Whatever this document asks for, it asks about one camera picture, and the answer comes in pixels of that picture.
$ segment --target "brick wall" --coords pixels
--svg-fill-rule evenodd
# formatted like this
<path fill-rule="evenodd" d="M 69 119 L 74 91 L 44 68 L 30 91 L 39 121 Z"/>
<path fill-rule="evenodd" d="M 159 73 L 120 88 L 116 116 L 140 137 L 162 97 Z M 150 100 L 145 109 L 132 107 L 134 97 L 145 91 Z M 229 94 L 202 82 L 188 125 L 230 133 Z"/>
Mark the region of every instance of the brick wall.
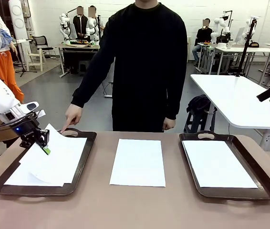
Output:
<path fill-rule="evenodd" d="M 45 35 L 49 45 L 62 42 L 59 16 L 63 12 L 81 5 L 87 15 L 88 7 L 94 5 L 105 24 L 111 15 L 133 2 L 134 0 L 29 0 L 35 35 Z M 237 35 L 239 28 L 246 25 L 246 19 L 254 15 L 261 18 L 258 20 L 253 39 L 262 45 L 270 42 L 270 0 L 221 1 L 221 3 L 208 0 L 162 0 L 160 2 L 178 13 L 184 20 L 188 36 L 192 37 L 191 48 L 197 31 L 201 28 L 202 19 L 210 18 L 212 21 L 210 26 L 213 27 L 213 20 L 222 16 L 225 10 L 233 10 L 234 21 L 231 26 L 233 38 Z M 71 19 L 75 15 L 75 11 L 69 14 Z"/>

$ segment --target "person's left hand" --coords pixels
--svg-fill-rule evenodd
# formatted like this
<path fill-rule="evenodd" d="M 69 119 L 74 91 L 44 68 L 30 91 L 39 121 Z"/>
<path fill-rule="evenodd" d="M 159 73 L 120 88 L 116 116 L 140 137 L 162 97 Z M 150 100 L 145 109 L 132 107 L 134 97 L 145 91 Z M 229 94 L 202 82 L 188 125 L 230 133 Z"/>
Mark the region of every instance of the person's left hand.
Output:
<path fill-rule="evenodd" d="M 163 124 L 163 131 L 174 128 L 175 124 L 176 124 L 175 120 L 165 118 L 164 124 Z"/>
<path fill-rule="evenodd" d="M 15 55 L 17 55 L 17 48 L 14 46 L 14 44 L 12 42 L 10 43 L 10 48 L 15 53 Z"/>

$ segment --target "person in black sweater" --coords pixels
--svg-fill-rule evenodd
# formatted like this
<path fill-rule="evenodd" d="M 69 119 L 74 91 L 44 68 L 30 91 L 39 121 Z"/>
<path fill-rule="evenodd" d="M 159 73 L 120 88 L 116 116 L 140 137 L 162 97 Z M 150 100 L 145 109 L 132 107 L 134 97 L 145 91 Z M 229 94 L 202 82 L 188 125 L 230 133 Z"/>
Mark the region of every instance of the person in black sweater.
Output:
<path fill-rule="evenodd" d="M 172 39 L 164 40 L 168 34 Z M 157 0 L 136 0 L 109 18 L 100 47 L 73 93 L 62 132 L 80 121 L 84 104 L 106 78 L 114 58 L 113 130 L 163 132 L 173 128 L 187 67 L 183 20 Z"/>
<path fill-rule="evenodd" d="M 74 28 L 77 32 L 77 39 L 83 39 L 84 35 L 86 34 L 86 24 L 88 18 L 85 17 L 83 14 L 78 14 L 73 18 Z"/>
<path fill-rule="evenodd" d="M 211 41 L 211 34 L 212 34 L 212 29 L 207 27 L 203 27 L 202 29 L 199 29 L 197 31 L 197 39 L 196 39 L 196 43 L 195 43 L 195 47 L 192 50 L 192 54 L 194 56 L 194 60 L 195 60 L 195 66 L 198 66 L 198 61 L 199 61 L 199 57 L 198 57 L 198 52 L 201 51 L 201 46 L 198 45 L 197 43 L 201 43 L 201 42 L 209 42 Z"/>

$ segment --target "neck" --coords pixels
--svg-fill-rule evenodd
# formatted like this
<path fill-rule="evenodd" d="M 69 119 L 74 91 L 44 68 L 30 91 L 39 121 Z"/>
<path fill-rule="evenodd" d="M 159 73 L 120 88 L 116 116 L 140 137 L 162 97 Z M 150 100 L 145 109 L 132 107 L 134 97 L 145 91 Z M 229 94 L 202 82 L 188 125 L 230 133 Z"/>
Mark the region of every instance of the neck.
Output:
<path fill-rule="evenodd" d="M 150 0 L 148 2 L 142 0 L 135 0 L 135 5 L 142 9 L 150 9 L 158 5 L 157 0 Z"/>

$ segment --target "black tray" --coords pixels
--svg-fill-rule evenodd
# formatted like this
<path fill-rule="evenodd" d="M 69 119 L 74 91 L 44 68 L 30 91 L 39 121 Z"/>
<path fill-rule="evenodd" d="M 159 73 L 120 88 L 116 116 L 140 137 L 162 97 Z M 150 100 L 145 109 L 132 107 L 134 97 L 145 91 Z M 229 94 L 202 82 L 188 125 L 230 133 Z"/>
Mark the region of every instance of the black tray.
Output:
<path fill-rule="evenodd" d="M 9 177 L 20 165 L 19 163 L 20 159 L 28 151 L 27 149 L 25 149 L 6 169 L 6 171 L 0 176 L 0 195 L 22 196 L 22 197 L 59 197 L 72 194 L 77 188 L 79 178 L 81 176 L 85 162 L 89 156 L 89 153 L 92 149 L 97 134 L 95 132 L 81 132 L 73 128 L 67 128 L 66 131 L 74 131 L 77 133 L 77 136 L 67 135 L 67 137 L 87 138 L 77 170 L 73 177 L 73 182 L 71 184 L 64 184 L 63 187 L 4 185 L 4 183 L 9 179 Z"/>
<path fill-rule="evenodd" d="M 239 162 L 243 165 L 247 173 L 253 179 L 258 188 L 226 188 L 226 187 L 200 187 L 194 169 L 189 160 L 187 151 L 187 161 L 190 171 L 199 194 L 208 198 L 221 198 L 231 200 L 270 200 L 270 178 L 251 156 L 242 143 L 232 135 L 217 135 L 210 131 L 201 131 L 196 134 L 180 134 L 182 141 L 224 141 L 234 153 Z"/>

